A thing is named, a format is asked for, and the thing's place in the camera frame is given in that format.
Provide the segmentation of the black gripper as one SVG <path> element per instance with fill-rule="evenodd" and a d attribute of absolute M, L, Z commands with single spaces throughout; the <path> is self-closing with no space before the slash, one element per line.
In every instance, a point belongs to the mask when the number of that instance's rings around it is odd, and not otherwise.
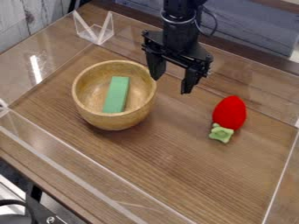
<path fill-rule="evenodd" d="M 165 64 L 172 62 L 185 69 L 181 80 L 181 94 L 189 94 L 199 84 L 201 76 L 208 75 L 212 56 L 200 46 L 197 37 L 196 12 L 185 17 L 173 17 L 161 12 L 162 29 L 160 31 L 142 31 L 146 65 L 154 81 L 165 72 Z"/>

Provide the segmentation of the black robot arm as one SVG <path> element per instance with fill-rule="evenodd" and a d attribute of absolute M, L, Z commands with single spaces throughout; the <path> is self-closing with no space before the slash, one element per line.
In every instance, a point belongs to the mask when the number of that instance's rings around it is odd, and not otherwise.
<path fill-rule="evenodd" d="M 170 62 L 185 70 L 181 80 L 181 94 L 189 94 L 199 84 L 201 77 L 208 76 L 212 55 L 201 47 L 199 36 L 201 13 L 212 17 L 204 7 L 208 0 L 162 0 L 162 29 L 142 30 L 142 50 L 149 74 L 154 81 L 165 73 L 166 63 Z"/>

